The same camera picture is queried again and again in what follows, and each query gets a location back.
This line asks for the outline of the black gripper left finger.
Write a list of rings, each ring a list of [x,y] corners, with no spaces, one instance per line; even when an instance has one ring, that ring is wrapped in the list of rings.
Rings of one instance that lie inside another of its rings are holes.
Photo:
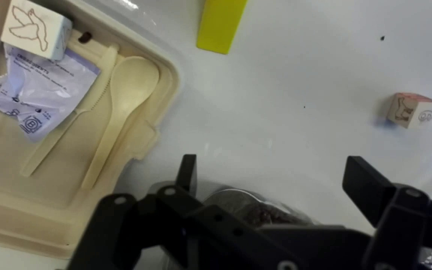
[[[195,197],[196,157],[181,157],[177,176],[138,199],[103,196],[67,270],[133,270],[148,247],[183,270],[297,270],[297,257],[270,236]]]

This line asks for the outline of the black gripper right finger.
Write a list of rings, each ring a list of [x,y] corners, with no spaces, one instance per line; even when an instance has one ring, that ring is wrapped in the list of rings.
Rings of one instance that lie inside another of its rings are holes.
[[[432,248],[432,197],[390,181],[361,155],[348,155],[342,188],[375,227],[364,270],[421,270],[420,250]]]

